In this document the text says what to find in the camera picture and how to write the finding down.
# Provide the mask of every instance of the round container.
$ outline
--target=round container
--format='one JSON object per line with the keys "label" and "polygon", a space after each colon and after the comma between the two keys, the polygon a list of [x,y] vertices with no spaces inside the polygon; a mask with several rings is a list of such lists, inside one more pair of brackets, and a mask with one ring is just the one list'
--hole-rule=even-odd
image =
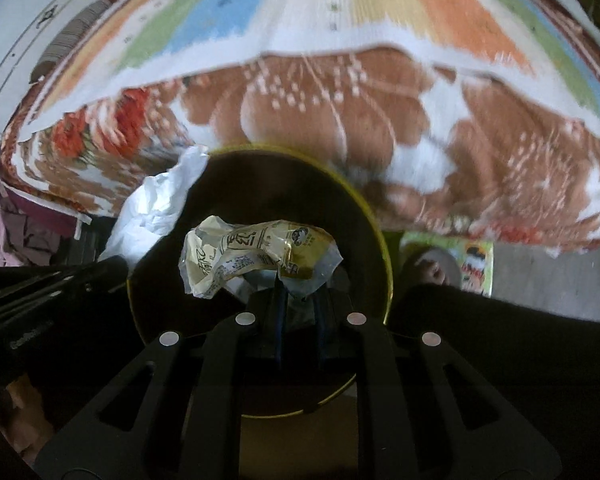
{"label": "round container", "polygon": [[[391,263],[366,202],[340,176],[304,155],[247,145],[212,153],[189,190],[173,231],[145,255],[130,277],[131,310],[146,344],[168,330],[184,336],[208,332],[225,317],[244,310],[224,290],[211,300],[184,292],[178,271],[184,238],[209,215],[230,224],[284,219],[321,227],[342,254],[353,308],[367,317],[386,319],[393,288]],[[285,361],[288,369],[274,376],[247,377],[244,415],[285,416],[314,410],[352,381],[351,375],[325,374],[304,364],[302,356],[315,353],[315,335],[311,330],[291,334],[285,343],[285,348],[293,349],[291,359]]]}

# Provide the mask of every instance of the yellow rim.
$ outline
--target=yellow rim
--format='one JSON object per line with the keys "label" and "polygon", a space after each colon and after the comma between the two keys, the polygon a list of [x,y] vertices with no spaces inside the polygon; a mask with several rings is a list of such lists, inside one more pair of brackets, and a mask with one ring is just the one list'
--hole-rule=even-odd
{"label": "yellow rim", "polygon": [[[389,309],[391,308],[391,300],[394,296],[394,274],[391,266],[391,257],[389,255],[389,249],[386,245],[386,241],[384,240],[384,236],[382,235],[382,231],[376,222],[376,217],[374,216],[369,204],[366,200],[354,189],[349,182],[347,182],[343,176],[331,170],[323,163],[311,158],[304,153],[296,152],[295,150],[290,150],[289,148],[282,148],[281,146],[272,146],[270,144],[240,144],[237,146],[227,146],[224,148],[217,148],[215,150],[211,150],[209,154],[213,155],[224,155],[225,153],[232,152],[273,152],[279,153],[281,155],[291,156],[293,158],[297,158],[302,160],[303,162],[313,166],[315,169],[323,172],[324,174],[331,177],[338,184],[340,184],[345,191],[355,200],[358,207],[364,213],[366,220],[371,225],[374,234],[376,235],[376,241],[378,242],[378,246],[380,247],[380,252],[382,254],[382,260],[384,261],[384,270],[386,271],[386,290],[387,290],[387,298],[386,298],[386,306],[384,309],[384,319],[382,322],[386,324],[387,319],[389,317]],[[127,281],[127,295],[129,297],[129,306],[131,306],[131,284]],[[134,323],[136,323],[136,316],[133,316]],[[318,402],[318,406],[323,406],[327,402],[335,399],[337,396],[341,395],[347,388],[349,388],[354,381],[356,380],[355,374],[341,387],[339,387],[335,392],[326,397],[325,399]],[[297,410],[296,412],[283,413],[281,415],[242,415],[244,418],[284,418],[287,416],[296,416],[302,415],[305,410]]]}

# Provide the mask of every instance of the bedspread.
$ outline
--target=bedspread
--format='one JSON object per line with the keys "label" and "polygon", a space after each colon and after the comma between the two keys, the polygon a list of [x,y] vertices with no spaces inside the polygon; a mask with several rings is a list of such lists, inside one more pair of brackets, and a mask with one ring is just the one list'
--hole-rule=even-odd
{"label": "bedspread", "polygon": [[555,0],[110,0],[2,140],[0,176],[115,216],[184,147],[342,172],[385,229],[600,244],[600,48]]}

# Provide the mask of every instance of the green stripe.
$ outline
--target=green stripe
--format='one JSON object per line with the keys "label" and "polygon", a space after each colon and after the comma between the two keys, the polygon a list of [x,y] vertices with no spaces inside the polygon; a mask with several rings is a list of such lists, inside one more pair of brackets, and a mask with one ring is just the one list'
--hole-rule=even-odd
{"label": "green stripe", "polygon": [[547,56],[554,63],[556,70],[576,101],[578,101],[581,106],[599,114],[598,101],[596,100],[592,89],[589,87],[586,79],[584,79],[573,60],[564,51],[564,47],[560,43],[560,40],[547,30],[533,11],[526,7],[520,0],[498,1],[517,15],[526,25],[526,28],[528,28],[531,34],[536,38],[536,41],[546,52]]}
{"label": "green stripe", "polygon": [[171,36],[200,0],[173,0],[158,12],[129,45],[117,70],[137,68],[169,43]]}

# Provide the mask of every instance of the white tissue paper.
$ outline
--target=white tissue paper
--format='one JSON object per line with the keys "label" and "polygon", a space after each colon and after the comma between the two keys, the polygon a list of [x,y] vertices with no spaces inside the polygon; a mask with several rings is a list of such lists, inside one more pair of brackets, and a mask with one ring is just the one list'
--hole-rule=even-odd
{"label": "white tissue paper", "polygon": [[169,171],[146,177],[126,199],[98,260],[122,256],[131,273],[156,242],[171,232],[207,160],[206,146],[192,146]]}

